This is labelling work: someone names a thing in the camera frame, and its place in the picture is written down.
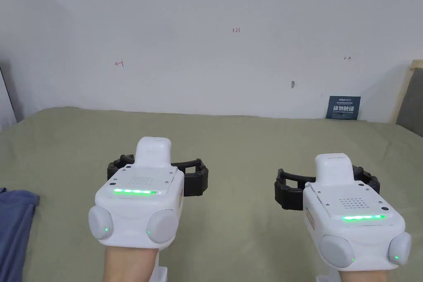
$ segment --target blue shirt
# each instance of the blue shirt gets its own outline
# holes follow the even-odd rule
[[[0,188],[0,282],[22,281],[32,218],[40,197]]]

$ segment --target green bedsheet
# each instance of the green bedsheet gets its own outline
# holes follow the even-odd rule
[[[413,248],[391,281],[422,280],[423,138],[401,126],[65,107],[0,134],[0,186],[41,197],[25,281],[102,280],[104,247],[91,236],[88,210],[107,164],[135,153],[143,136],[169,138],[172,161],[201,158],[210,171],[209,189],[186,197],[176,240],[160,253],[169,282],[305,282],[325,274],[302,213],[282,210],[273,184],[278,168],[314,175],[314,158],[336,152],[376,175],[406,220]]]

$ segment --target blue card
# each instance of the blue card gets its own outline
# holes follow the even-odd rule
[[[361,97],[330,96],[326,119],[357,120]]]

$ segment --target forearm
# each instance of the forearm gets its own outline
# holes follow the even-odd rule
[[[340,271],[342,282],[387,282],[386,271]]]
[[[148,282],[157,249],[106,247],[104,282]]]

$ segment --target white mount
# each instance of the white mount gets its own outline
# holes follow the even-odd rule
[[[171,141],[144,137],[135,163],[119,169],[95,194],[88,213],[93,236],[106,246],[159,249],[175,239],[184,174],[171,165]],[[166,282],[159,254],[150,282]]]
[[[303,191],[304,221],[329,276],[317,282],[340,282],[338,271],[391,270],[407,262],[411,236],[405,221],[379,194],[354,180],[345,154],[316,157],[316,181]]]

